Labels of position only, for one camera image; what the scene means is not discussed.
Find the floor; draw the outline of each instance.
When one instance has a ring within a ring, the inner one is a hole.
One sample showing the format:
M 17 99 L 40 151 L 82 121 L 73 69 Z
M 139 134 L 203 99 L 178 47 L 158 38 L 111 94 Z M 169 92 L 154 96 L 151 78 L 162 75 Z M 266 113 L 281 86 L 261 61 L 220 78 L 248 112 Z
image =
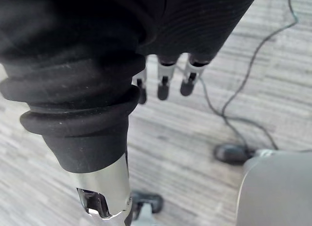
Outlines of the floor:
M 266 127 L 281 149 L 312 149 L 312 0 L 293 0 L 300 21 L 261 49 L 243 93 L 230 115 Z M 203 79 L 213 104 L 221 108 L 241 83 L 261 39 L 292 22 L 287 0 L 256 0 Z M 179 65 L 183 67 L 186 56 Z M 203 89 L 179 93 L 182 74 L 175 73 L 170 97 L 156 98 L 156 58 L 148 61 L 148 102 L 130 117 L 131 185 L 161 193 L 167 226 L 234 226 L 242 169 L 217 162 L 215 145 L 238 142 L 207 107 Z M 22 103 L 0 98 L 0 225 L 90 226 L 75 189 L 41 136 L 26 132 L 19 116 Z M 250 146 L 271 148 L 256 128 L 237 124 Z

